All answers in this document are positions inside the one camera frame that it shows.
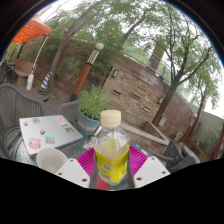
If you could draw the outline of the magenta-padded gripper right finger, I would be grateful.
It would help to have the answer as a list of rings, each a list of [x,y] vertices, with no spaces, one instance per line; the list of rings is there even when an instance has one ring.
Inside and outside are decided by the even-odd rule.
[[[148,157],[133,146],[129,147],[129,167],[135,188],[141,188],[170,174],[157,157]]]

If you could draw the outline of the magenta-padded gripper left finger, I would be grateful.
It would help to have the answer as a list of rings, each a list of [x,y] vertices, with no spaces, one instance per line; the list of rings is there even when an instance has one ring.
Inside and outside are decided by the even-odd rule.
[[[77,159],[70,158],[57,171],[57,175],[84,188],[90,186],[95,168],[95,151],[87,150]]]

